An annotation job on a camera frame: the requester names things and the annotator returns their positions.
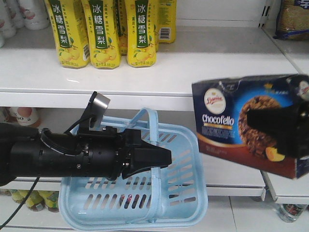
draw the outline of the chocofello box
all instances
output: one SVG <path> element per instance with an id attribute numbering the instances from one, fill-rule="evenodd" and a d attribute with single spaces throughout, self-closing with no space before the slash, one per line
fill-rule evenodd
<path id="1" fill-rule="evenodd" d="M 309 172 L 309 77 L 192 84 L 199 150 L 287 178 Z"/>

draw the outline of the bottle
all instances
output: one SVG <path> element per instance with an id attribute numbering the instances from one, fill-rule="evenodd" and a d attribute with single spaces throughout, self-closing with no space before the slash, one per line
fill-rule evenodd
<path id="1" fill-rule="evenodd" d="M 28 190 L 18 190 L 20 195 L 23 197 L 26 197 L 28 194 Z M 33 190 L 28 199 L 26 200 L 26 206 L 28 209 L 32 211 L 41 211 L 45 207 L 45 202 L 43 197 L 41 197 L 38 193 L 38 191 Z"/>
<path id="2" fill-rule="evenodd" d="M 86 21 L 80 0 L 45 0 L 63 67 L 82 68 L 89 62 Z"/>
<path id="3" fill-rule="evenodd" d="M 11 197 L 12 197 L 13 201 L 15 201 L 16 203 L 20 204 L 24 200 L 24 197 L 22 195 L 20 195 L 18 190 L 10 189 L 10 193 L 11 193 Z"/>
<path id="4" fill-rule="evenodd" d="M 0 107 L 0 122 L 8 122 L 9 114 L 6 111 L 5 107 Z"/>
<path id="5" fill-rule="evenodd" d="M 154 1 L 153 7 L 153 14 L 154 14 L 154 45 L 155 51 L 159 50 L 159 0 Z"/>
<path id="6" fill-rule="evenodd" d="M 8 189 L 0 189 L 0 195 L 11 196 L 11 192 Z"/>
<path id="7" fill-rule="evenodd" d="M 119 50 L 122 56 L 127 54 L 127 19 L 125 0 L 115 0 L 115 20 L 119 38 Z"/>
<path id="8" fill-rule="evenodd" d="M 59 192 L 58 191 L 42 191 L 38 190 L 39 195 L 44 198 L 45 205 L 47 206 L 47 209 L 53 213 L 56 213 L 59 211 L 58 207 L 58 198 L 59 198 Z"/>
<path id="9" fill-rule="evenodd" d="M 173 43 L 176 39 L 177 0 L 159 0 L 159 43 Z"/>
<path id="10" fill-rule="evenodd" d="M 18 4 L 27 29 L 41 30 L 48 27 L 49 19 L 43 0 L 18 0 Z"/>
<path id="11" fill-rule="evenodd" d="M 154 4 L 156 0 L 125 0 L 128 19 L 127 62 L 135 68 L 156 62 Z"/>
<path id="12" fill-rule="evenodd" d="M 12 22 L 8 5 L 4 0 L 0 0 L 0 32 L 3 33 L 5 39 L 11 38 L 16 34 L 16 27 Z"/>
<path id="13" fill-rule="evenodd" d="M 3 47 L 4 42 L 5 42 L 5 39 L 4 39 L 3 33 L 0 31 L 0 47 Z"/>
<path id="14" fill-rule="evenodd" d="M 16 115 L 12 107 L 6 107 L 7 112 L 9 113 L 9 122 L 17 122 Z"/>
<path id="15" fill-rule="evenodd" d="M 38 127 L 41 123 L 36 108 L 30 107 L 11 107 L 17 122 L 21 126 Z"/>
<path id="16" fill-rule="evenodd" d="M 285 222 L 295 222 L 307 206 L 307 204 L 282 204 L 278 214 Z"/>
<path id="17" fill-rule="evenodd" d="M 6 0 L 6 3 L 10 9 L 11 19 L 16 28 L 24 27 L 24 18 L 20 13 L 17 0 Z"/>
<path id="18" fill-rule="evenodd" d="M 90 46 L 91 64 L 97 69 L 120 65 L 119 38 L 113 0 L 82 0 Z"/>

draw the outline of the black cable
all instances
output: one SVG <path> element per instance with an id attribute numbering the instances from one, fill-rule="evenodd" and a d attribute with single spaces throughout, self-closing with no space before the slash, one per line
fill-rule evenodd
<path id="1" fill-rule="evenodd" d="M 35 181 L 33 182 L 28 194 L 25 196 L 25 198 L 23 199 L 23 201 L 19 204 L 19 206 L 15 209 L 15 211 L 11 214 L 11 216 L 0 226 L 0 230 L 5 227 L 11 220 L 12 218 L 17 214 L 17 212 L 21 209 L 21 207 L 25 204 L 26 200 L 29 198 L 30 194 L 32 193 L 34 187 L 37 185 L 38 181 L 39 181 L 39 177 L 37 177 L 35 179 Z"/>
<path id="2" fill-rule="evenodd" d="M 79 125 L 81 122 L 84 122 L 92 117 L 94 117 L 95 115 L 89 115 L 87 117 L 82 117 L 80 119 L 78 119 L 76 122 L 74 122 L 64 133 L 68 134 L 74 127 L 76 127 L 77 125 Z"/>
<path id="3" fill-rule="evenodd" d="M 74 127 L 76 127 L 77 125 L 79 125 L 80 123 L 94 117 L 95 115 L 89 115 L 87 117 L 83 117 L 78 119 L 76 122 L 74 122 L 64 133 L 68 134 Z M 38 181 L 39 181 L 39 177 L 37 177 L 35 179 L 35 181 L 33 182 L 28 194 L 25 196 L 25 198 L 23 199 L 23 201 L 20 203 L 20 205 L 15 209 L 15 211 L 11 214 L 11 216 L 0 226 L 0 230 L 5 227 L 12 219 L 13 217 L 17 214 L 17 212 L 21 209 L 21 207 L 25 204 L 26 200 L 29 198 L 30 194 L 32 193 L 33 189 L 35 188 L 35 186 L 37 185 Z"/>

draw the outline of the store shelf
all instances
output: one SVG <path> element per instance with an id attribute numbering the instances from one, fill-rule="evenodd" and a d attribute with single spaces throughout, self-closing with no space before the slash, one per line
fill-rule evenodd
<path id="1" fill-rule="evenodd" d="M 51 27 L 23 28 L 1 49 L 0 63 L 2 106 L 53 108 L 85 108 L 96 90 L 112 100 L 111 109 L 193 111 L 193 82 L 296 72 L 259 28 L 179 27 L 154 66 L 135 69 L 123 57 L 115 70 L 62 68 Z"/>
<path id="2" fill-rule="evenodd" d="M 266 172 L 263 175 L 276 203 L 309 204 L 309 174 L 297 180 Z"/>
<path id="3" fill-rule="evenodd" d="M 0 205 L 5 205 L 6 210 L 1 211 L 0 221 L 6 220 L 16 209 L 17 204 L 11 197 L 0 196 Z M 60 213 L 52 213 L 47 209 L 40 212 L 32 212 L 23 206 L 21 211 L 13 218 L 8 226 L 1 232 L 15 232 L 18 229 L 25 230 L 64 230 L 70 231 L 69 225 L 62 219 Z M 228 197 L 210 197 L 207 216 L 197 225 L 185 228 L 145 228 L 139 231 L 158 231 L 158 232 L 235 232 L 233 212 Z"/>
<path id="4" fill-rule="evenodd" d="M 6 210 L 0 214 L 4 221 L 15 210 L 17 204 L 10 197 L 0 196 L 0 205 Z M 255 202 L 249 197 L 209 197 L 205 217 L 197 225 L 187 228 L 145 228 L 139 231 L 150 232 L 306 232 L 308 231 L 309 211 L 306 210 L 294 223 L 286 223 L 277 215 L 279 205 L 266 195 L 264 202 Z M 25 206 L 1 232 L 71 232 L 60 213 L 44 209 L 32 212 Z"/>
<path id="5" fill-rule="evenodd" d="M 40 128 L 50 128 L 53 132 L 63 132 L 82 114 L 82 109 L 39 110 L 42 118 Z M 136 111 L 108 110 L 107 115 L 131 118 Z M 159 111 L 159 122 L 187 124 L 195 128 L 194 114 Z M 210 196 L 258 196 L 265 194 L 265 183 L 259 170 L 202 154 L 207 191 Z M 35 178 L 19 177 L 1 188 L 30 189 Z M 59 190 L 60 178 L 41 178 L 35 189 Z"/>
<path id="6" fill-rule="evenodd" d="M 237 232 L 307 232 L 309 211 L 303 214 L 294 223 L 282 221 L 278 214 L 278 204 L 275 204 L 270 195 L 264 202 L 250 201 L 247 197 L 231 197 L 231 206 Z"/>
<path id="7" fill-rule="evenodd" d="M 265 32 L 299 73 L 309 74 L 309 41 L 277 40 L 272 38 L 274 29 L 266 29 Z"/>

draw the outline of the blue plastic basket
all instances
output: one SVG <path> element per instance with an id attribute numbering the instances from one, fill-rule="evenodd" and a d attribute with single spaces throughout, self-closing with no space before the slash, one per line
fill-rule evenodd
<path id="1" fill-rule="evenodd" d="M 149 121 L 140 121 L 145 113 Z M 172 151 L 172 164 L 125 180 L 62 178 L 59 209 L 70 226 L 82 231 L 185 227 L 205 216 L 202 159 L 189 129 L 158 123 L 157 112 L 146 108 L 132 120 L 106 116 L 102 126 L 141 130 L 144 141 Z"/>

